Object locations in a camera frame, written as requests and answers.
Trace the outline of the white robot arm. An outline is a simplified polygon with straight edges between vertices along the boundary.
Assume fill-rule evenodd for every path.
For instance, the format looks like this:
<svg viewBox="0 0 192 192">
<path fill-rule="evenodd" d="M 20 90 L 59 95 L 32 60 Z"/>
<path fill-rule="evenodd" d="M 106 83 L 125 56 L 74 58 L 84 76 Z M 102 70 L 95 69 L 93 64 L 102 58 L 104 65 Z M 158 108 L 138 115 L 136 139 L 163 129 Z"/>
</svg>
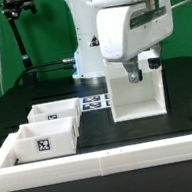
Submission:
<svg viewBox="0 0 192 192">
<path fill-rule="evenodd" d="M 77 49 L 77 82 L 104 79 L 105 62 L 120 63 L 129 81 L 139 83 L 138 55 L 150 50 L 150 68 L 160 63 L 161 41 L 173 32 L 172 11 L 192 2 L 183 0 L 65 0 L 73 16 Z"/>
</svg>

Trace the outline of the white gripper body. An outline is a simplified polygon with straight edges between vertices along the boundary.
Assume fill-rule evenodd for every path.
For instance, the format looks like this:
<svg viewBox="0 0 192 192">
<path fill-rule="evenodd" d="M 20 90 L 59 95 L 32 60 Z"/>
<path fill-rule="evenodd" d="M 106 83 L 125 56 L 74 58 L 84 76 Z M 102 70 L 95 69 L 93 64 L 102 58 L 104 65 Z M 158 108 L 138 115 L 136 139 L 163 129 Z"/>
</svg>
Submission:
<svg viewBox="0 0 192 192">
<path fill-rule="evenodd" d="M 127 62 L 173 32 L 170 0 L 159 0 L 156 9 L 148 10 L 140 2 L 110 7 L 97 13 L 97 32 L 102 56 L 110 62 Z"/>
</svg>

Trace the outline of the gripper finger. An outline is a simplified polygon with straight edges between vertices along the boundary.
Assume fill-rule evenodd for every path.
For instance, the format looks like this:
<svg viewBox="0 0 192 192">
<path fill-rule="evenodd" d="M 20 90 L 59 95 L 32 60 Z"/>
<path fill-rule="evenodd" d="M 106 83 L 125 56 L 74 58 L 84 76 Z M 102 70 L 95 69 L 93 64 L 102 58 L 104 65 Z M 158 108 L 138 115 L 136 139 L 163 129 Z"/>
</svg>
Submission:
<svg viewBox="0 0 192 192">
<path fill-rule="evenodd" d="M 130 83 L 139 83 L 143 80 L 142 71 L 138 65 L 138 59 L 130 59 L 128 62 L 123 64 L 123 67 L 125 67 L 125 70 L 128 73 Z"/>
<path fill-rule="evenodd" d="M 157 70 L 161 66 L 161 45 L 156 43 L 150 48 L 148 57 L 149 69 Z"/>
</svg>

